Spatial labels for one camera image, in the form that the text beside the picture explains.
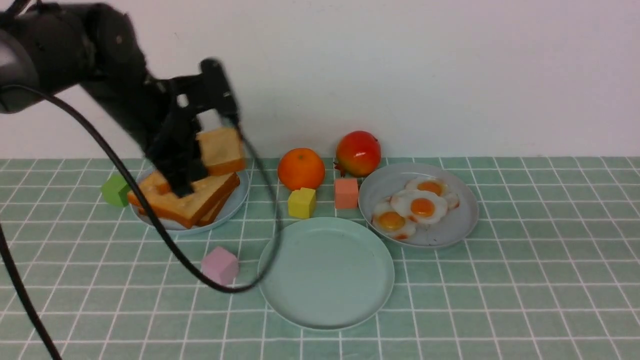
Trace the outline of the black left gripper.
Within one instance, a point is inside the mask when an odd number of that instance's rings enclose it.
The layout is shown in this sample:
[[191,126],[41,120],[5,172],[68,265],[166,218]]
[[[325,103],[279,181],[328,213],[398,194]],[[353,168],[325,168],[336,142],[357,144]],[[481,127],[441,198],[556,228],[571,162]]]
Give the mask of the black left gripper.
[[214,110],[232,126],[240,125],[240,109],[222,62],[206,58],[199,68],[201,75],[172,79],[99,75],[82,83],[178,198],[195,193],[193,183],[209,175],[198,140],[198,114]]

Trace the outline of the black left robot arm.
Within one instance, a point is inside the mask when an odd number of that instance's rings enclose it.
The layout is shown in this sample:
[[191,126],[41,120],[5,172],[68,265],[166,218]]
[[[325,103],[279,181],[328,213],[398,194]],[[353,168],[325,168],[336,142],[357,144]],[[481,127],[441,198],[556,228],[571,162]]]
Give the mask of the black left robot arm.
[[1,113],[16,114],[80,86],[139,146],[179,198],[215,170],[199,114],[239,122],[222,62],[199,74],[160,79],[147,68],[130,17],[106,3],[16,0],[1,14]]

